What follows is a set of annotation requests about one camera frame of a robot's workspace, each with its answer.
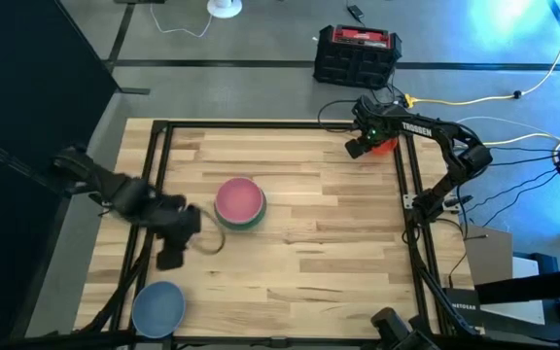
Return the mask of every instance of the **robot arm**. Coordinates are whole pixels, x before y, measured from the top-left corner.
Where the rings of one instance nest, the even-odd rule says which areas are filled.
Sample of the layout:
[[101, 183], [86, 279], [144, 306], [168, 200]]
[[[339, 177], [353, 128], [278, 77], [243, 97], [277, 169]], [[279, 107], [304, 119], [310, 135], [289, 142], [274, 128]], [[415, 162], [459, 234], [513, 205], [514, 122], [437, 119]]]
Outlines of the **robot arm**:
[[72, 147], [55, 156], [52, 164], [59, 178], [81, 183], [72, 189], [72, 194], [90, 193], [97, 204], [162, 238], [163, 250], [157, 255], [158, 269], [183, 265], [187, 242], [200, 232], [200, 210], [188, 205], [184, 196], [167, 195], [143, 179], [115, 174]]
[[[361, 136], [345, 144], [352, 158], [357, 158], [383, 142], [398, 137], [402, 131], [435, 140], [446, 162], [447, 173], [432, 189], [418, 193], [413, 200], [417, 223], [433, 222], [442, 213], [445, 196], [455, 187], [480, 175], [492, 162], [492, 156], [476, 134], [455, 122], [443, 122], [408, 113], [398, 105], [375, 105], [366, 96], [360, 97], [352, 113]], [[454, 143], [467, 146], [456, 155]]]

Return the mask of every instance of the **black panel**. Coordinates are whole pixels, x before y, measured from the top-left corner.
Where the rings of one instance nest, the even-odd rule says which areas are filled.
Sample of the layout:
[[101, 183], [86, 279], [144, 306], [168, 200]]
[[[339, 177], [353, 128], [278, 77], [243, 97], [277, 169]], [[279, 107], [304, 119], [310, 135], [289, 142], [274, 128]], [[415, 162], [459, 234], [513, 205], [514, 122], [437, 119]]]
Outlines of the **black panel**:
[[116, 83], [54, 0], [0, 0], [0, 147], [43, 170], [87, 143]]
[[0, 163], [0, 339], [18, 321], [34, 273], [51, 255], [60, 200]]

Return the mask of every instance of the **pink bowl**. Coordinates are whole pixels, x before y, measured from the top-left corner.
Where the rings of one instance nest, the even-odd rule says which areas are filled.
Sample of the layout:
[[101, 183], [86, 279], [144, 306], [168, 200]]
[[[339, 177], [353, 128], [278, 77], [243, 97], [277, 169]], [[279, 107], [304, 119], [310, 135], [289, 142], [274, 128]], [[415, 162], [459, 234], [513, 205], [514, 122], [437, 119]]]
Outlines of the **pink bowl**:
[[263, 209], [263, 192], [247, 178], [226, 181], [215, 197], [215, 210], [232, 224], [247, 224]]

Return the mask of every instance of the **concrete floor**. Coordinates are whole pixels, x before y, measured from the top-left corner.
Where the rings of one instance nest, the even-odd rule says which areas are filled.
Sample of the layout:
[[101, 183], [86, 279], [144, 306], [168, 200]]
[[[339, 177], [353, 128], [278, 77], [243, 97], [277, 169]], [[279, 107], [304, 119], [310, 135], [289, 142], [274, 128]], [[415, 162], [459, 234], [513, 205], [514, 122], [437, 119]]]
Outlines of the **concrete floor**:
[[[62, 0], [100, 57], [114, 44], [124, 5], [112, 0]], [[232, 19], [214, 18], [207, 34], [197, 39], [182, 32], [161, 34], [150, 15], [150, 5], [135, 7], [120, 59], [271, 59], [312, 60], [312, 37], [328, 24], [355, 24], [344, 0], [250, 0]], [[202, 0], [170, 0], [155, 5], [162, 27], [187, 27], [199, 32], [208, 14]], [[401, 62], [546, 63], [560, 45], [560, 26], [549, 0], [353, 0], [367, 14], [367, 26], [399, 33]], [[398, 70], [395, 85], [413, 96], [468, 100], [509, 94], [532, 87], [544, 72]], [[354, 98], [364, 90], [321, 85], [311, 68], [233, 67], [118, 67], [116, 80], [125, 87], [150, 88], [150, 96], [116, 95], [104, 123], [94, 137], [94, 150], [113, 166], [126, 118], [270, 118], [313, 119], [326, 102]], [[495, 101], [464, 107], [420, 104], [413, 110], [430, 117], [458, 121], [489, 116], [544, 128], [560, 136], [560, 72], [520, 100]], [[326, 118], [350, 119], [348, 108], [330, 109]], [[533, 130], [493, 121], [471, 121], [483, 141], [497, 141]], [[555, 143], [529, 139], [517, 147], [546, 149]], [[494, 151], [495, 162], [534, 158], [538, 153]], [[463, 186], [475, 203], [552, 166], [550, 160], [489, 169]], [[515, 192], [503, 195], [470, 214], [482, 225]], [[83, 216], [89, 218], [86, 211]], [[56, 248], [30, 333], [56, 328], [70, 331], [95, 238], [95, 226], [81, 233], [69, 220], [70, 238], [63, 232]], [[513, 249], [557, 257], [560, 265], [560, 180], [525, 193], [489, 226], [508, 231]], [[71, 244], [71, 239], [79, 243]]]

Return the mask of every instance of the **wooden tabletop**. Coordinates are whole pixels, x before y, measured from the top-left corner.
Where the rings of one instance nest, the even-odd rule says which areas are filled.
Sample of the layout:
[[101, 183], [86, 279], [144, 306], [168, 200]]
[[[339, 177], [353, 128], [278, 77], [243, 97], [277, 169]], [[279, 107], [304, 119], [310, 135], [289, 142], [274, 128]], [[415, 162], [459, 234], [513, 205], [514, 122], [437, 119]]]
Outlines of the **wooden tabletop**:
[[[141, 174], [152, 122], [128, 121], [117, 172]], [[371, 338], [377, 333], [369, 318], [383, 307], [395, 308], [405, 320], [417, 314], [393, 155], [351, 159], [343, 147], [351, 137], [320, 129], [175, 130], [163, 187], [167, 193], [183, 193], [212, 212], [219, 186], [245, 176], [268, 201], [257, 227], [230, 231], [216, 256], [188, 250], [180, 269], [156, 270], [162, 242], [155, 241], [147, 285], [172, 281], [187, 300], [176, 335]], [[436, 143], [420, 137], [415, 143], [428, 188], [445, 173], [444, 163]], [[151, 179], [157, 176], [161, 144], [159, 139]], [[403, 142], [401, 147], [413, 191]], [[443, 217], [457, 222], [455, 216]], [[446, 283], [464, 244], [448, 223], [433, 224], [432, 232], [440, 280]], [[217, 237], [213, 224], [203, 221], [197, 243], [213, 247]], [[127, 238], [126, 223], [103, 219], [76, 328], [89, 322], [116, 289]], [[472, 287], [466, 261], [453, 280], [456, 288]], [[435, 325], [433, 299], [426, 294]], [[129, 296], [122, 327], [128, 324], [130, 304]]]

